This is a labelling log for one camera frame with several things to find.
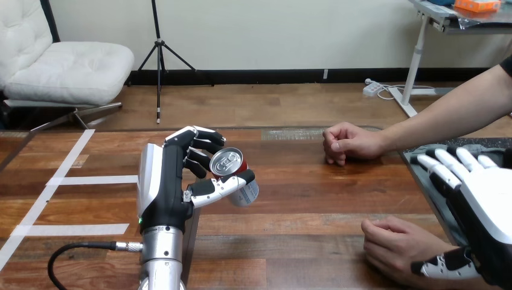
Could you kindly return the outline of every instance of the human arm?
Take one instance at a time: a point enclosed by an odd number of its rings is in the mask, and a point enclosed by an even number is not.
[[[387,217],[361,223],[365,234],[364,250],[368,261],[396,282],[427,290],[498,290],[482,278],[437,280],[411,273],[411,262],[428,260],[456,247],[410,222]]]
[[[375,158],[462,136],[512,112],[512,58],[476,76],[440,98],[418,115],[380,132],[349,123],[324,131],[326,160],[345,164],[347,156]]]

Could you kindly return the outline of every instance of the wooden table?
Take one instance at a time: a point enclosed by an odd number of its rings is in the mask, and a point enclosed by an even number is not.
[[[360,222],[394,214],[446,237],[399,155],[328,166],[319,131],[293,130],[220,130],[228,146],[244,153],[260,195],[248,208],[221,200],[196,215],[197,235],[187,232],[185,243],[187,253],[194,251],[188,289],[400,288],[365,263]],[[87,134],[90,139],[77,151],[77,141],[83,143]],[[64,244],[140,241],[133,183],[139,155],[146,143],[161,144],[170,134],[42,132],[20,142],[23,148],[0,172],[0,260],[8,261],[0,289],[53,289],[46,264]],[[0,135],[0,148],[4,141]],[[128,183],[76,184],[106,182],[75,178],[85,176],[125,176],[114,179]],[[184,187],[191,182],[194,176],[185,173]],[[111,224],[121,233],[101,233]],[[55,227],[73,225],[78,228]],[[82,236],[85,230],[101,235]],[[56,274],[68,289],[137,289],[138,258],[69,251],[57,261]]]

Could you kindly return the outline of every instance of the white armchair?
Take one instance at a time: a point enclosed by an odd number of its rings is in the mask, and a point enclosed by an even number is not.
[[[56,42],[40,0],[0,0],[0,92],[15,107],[72,107],[74,112],[36,129],[64,123],[121,103],[133,66],[128,48],[99,42]]]

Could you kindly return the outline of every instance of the chair leg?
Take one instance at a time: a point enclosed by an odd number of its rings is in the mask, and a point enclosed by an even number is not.
[[[78,115],[78,110],[75,110],[73,113],[71,113],[71,115],[72,115],[73,119],[75,120],[75,122],[77,122],[80,125],[80,127],[82,127],[82,129],[84,129],[84,130],[89,129],[89,127],[87,127],[87,124],[84,123],[84,121]]]
[[[69,121],[69,115],[62,116],[62,117],[60,117],[58,119],[50,121],[50,122],[48,122],[46,124],[43,124],[43,125],[41,125],[39,127],[36,127],[34,129],[30,130],[30,132],[46,130],[46,129],[49,129],[51,127],[55,127],[57,125],[66,123],[67,121]]]
[[[66,123],[68,121],[75,121],[76,123],[78,123],[80,125],[80,127],[82,127],[82,129],[87,130],[87,129],[89,129],[89,127],[82,120],[81,117],[84,117],[84,116],[87,116],[87,115],[91,115],[91,114],[95,114],[95,113],[102,112],[102,111],[106,111],[106,110],[109,110],[109,109],[112,109],[112,108],[120,108],[122,106],[123,106],[123,104],[121,104],[121,103],[112,103],[112,104],[108,104],[108,105],[97,107],[97,108],[90,108],[90,109],[84,109],[84,110],[75,109],[75,111],[73,111],[72,113],[69,113],[69,114],[67,114],[65,116],[62,116],[62,117],[60,117],[58,119],[55,119],[55,120],[53,120],[51,122],[48,122],[48,123],[43,124],[43,125],[41,125],[41,126],[39,126],[37,128],[32,129],[31,132],[32,131],[39,131],[39,130],[46,130],[46,129],[49,129],[51,127],[55,127],[57,125]]]
[[[97,108],[78,110],[78,112],[76,112],[76,113],[77,113],[78,116],[83,117],[83,116],[91,115],[91,114],[94,114],[94,113],[98,113],[98,112],[106,111],[106,110],[109,110],[109,109],[113,109],[113,108],[120,108],[122,106],[123,106],[122,103],[112,103],[112,104],[104,105],[104,106],[97,107]]]

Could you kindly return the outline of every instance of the can lid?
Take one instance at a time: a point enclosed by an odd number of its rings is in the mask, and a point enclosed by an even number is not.
[[[211,173],[219,176],[233,174],[242,166],[242,158],[242,152],[236,148],[222,149],[211,158]]]

